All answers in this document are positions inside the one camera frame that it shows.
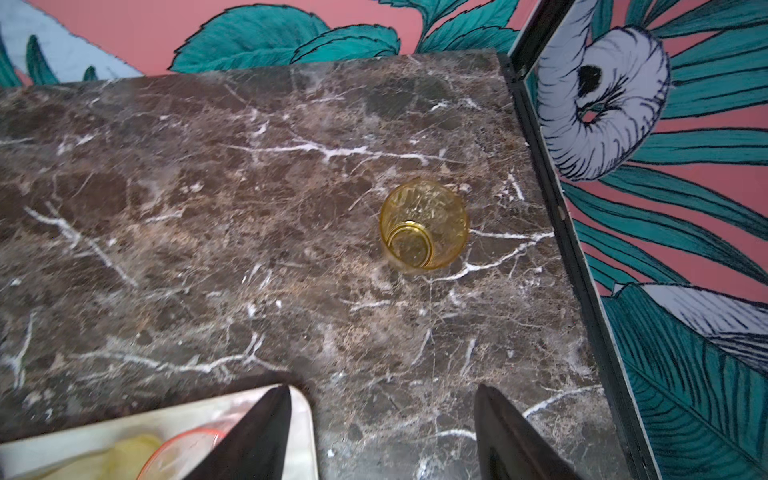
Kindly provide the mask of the pink plastic cup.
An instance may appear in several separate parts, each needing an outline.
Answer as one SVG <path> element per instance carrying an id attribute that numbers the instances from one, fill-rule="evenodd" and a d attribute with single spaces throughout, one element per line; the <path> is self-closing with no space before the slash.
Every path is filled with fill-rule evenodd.
<path id="1" fill-rule="evenodd" d="M 200 427 L 180 433 L 162 444 L 143 466 L 138 480 L 184 479 L 224 438 L 215 428 Z"/>

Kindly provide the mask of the short green plastic cup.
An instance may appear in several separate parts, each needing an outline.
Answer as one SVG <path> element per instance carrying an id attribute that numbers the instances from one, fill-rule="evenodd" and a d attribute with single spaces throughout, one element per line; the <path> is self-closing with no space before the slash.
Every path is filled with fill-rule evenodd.
<path id="1" fill-rule="evenodd" d="M 162 441 L 150 434 L 141 434 L 115 443 L 111 448 L 83 455 L 50 467 L 25 479 L 137 479 L 144 465 L 160 448 Z"/>

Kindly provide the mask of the yellow plastic cup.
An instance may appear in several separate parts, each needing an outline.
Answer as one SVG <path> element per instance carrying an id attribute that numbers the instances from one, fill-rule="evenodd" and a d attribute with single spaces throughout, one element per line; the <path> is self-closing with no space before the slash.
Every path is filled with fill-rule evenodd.
<path id="1" fill-rule="evenodd" d="M 379 214 L 383 252 L 409 273 L 439 270 L 460 255 L 469 238 L 462 197 L 428 179 L 406 182 L 385 199 Z"/>

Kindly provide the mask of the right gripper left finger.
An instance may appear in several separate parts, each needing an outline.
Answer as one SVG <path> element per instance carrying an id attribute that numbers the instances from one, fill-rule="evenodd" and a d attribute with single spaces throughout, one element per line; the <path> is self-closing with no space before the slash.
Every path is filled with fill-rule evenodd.
<path id="1" fill-rule="evenodd" d="M 185 479 L 281 479 L 291 414 L 289 387 L 270 389 Z"/>

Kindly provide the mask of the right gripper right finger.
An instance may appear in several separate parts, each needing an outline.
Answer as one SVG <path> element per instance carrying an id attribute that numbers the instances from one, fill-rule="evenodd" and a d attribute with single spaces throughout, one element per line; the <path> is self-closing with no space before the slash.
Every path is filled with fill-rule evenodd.
<path id="1" fill-rule="evenodd" d="M 579 477 L 498 389 L 478 386 L 474 423 L 483 479 Z"/>

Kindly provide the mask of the right black frame post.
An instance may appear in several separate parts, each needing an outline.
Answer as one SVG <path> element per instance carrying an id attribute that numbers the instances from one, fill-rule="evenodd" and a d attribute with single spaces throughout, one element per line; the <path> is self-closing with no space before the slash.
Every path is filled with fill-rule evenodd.
<path id="1" fill-rule="evenodd" d="M 583 323 L 599 376 L 624 453 L 630 475 L 635 479 L 659 479 L 631 385 L 614 341 L 613 332 L 594 287 L 587 261 L 566 206 L 559 178 L 548 156 L 536 107 L 526 84 L 535 63 L 556 29 L 571 9 L 571 1 L 536 1 L 504 60 L 503 72 L 514 99 L 514 108 L 531 151 L 555 238 L 565 263 L 574 294 L 581 306 Z"/>

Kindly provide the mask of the beige plastic tray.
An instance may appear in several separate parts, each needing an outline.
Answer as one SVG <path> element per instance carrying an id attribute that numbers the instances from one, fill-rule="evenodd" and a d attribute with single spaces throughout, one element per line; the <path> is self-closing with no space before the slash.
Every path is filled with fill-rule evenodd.
<path id="1" fill-rule="evenodd" d="M 1 472 L 6 479 L 54 467 L 86 454 L 103 451 L 139 434 L 167 441 L 187 430 L 244 415 L 272 387 L 265 386 L 205 400 L 139 413 L 115 420 L 7 442 L 1 445 Z M 292 413 L 287 443 L 285 479 L 319 477 L 313 414 L 309 401 L 290 388 Z"/>

